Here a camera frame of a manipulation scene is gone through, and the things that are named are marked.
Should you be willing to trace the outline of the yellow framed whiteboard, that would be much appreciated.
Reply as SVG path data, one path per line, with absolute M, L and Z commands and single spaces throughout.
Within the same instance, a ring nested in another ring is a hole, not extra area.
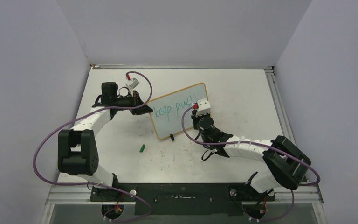
M 201 82 L 150 100 L 147 105 L 153 110 L 150 117 L 157 139 L 165 140 L 182 133 L 182 124 L 186 129 L 192 128 L 191 112 L 185 115 L 184 121 L 182 115 L 204 98 L 208 99 L 207 89 Z

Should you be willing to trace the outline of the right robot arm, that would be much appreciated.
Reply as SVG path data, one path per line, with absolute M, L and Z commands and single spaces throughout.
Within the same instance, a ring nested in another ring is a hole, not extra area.
M 267 170 L 256 171 L 246 182 L 245 194 L 251 200 L 275 187 L 296 190 L 311 165 L 311 160 L 284 136 L 249 140 L 221 131 L 208 113 L 198 116 L 192 110 L 191 119 L 210 155 L 241 157 L 266 164 Z

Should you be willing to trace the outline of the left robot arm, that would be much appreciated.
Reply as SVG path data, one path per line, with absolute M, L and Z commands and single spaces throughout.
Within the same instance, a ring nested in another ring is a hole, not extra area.
M 99 95 L 92 106 L 89 117 L 81 120 L 71 129 L 58 133 L 58 169 L 61 173 L 78 176 L 102 188 L 102 195 L 109 201 L 120 196 L 118 178 L 99 164 L 96 135 L 110 122 L 118 111 L 129 108 L 132 115 L 143 115 L 153 111 L 144 104 L 140 95 L 129 85 L 128 94 L 120 96 L 115 82 L 101 85 Z

